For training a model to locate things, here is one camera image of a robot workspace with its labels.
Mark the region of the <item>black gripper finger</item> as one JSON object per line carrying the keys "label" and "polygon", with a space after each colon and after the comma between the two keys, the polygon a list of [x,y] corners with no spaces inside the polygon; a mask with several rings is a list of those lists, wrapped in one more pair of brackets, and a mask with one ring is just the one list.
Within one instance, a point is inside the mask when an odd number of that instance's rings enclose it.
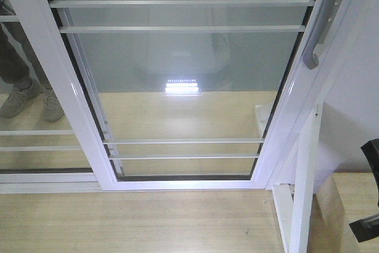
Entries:
{"label": "black gripper finger", "polygon": [[364,242],[379,236],[378,214],[349,224],[358,242]]}
{"label": "black gripper finger", "polygon": [[378,139],[369,140],[367,143],[361,146],[361,150],[364,153],[370,168],[374,176],[377,187],[379,186],[379,162],[378,162]]}

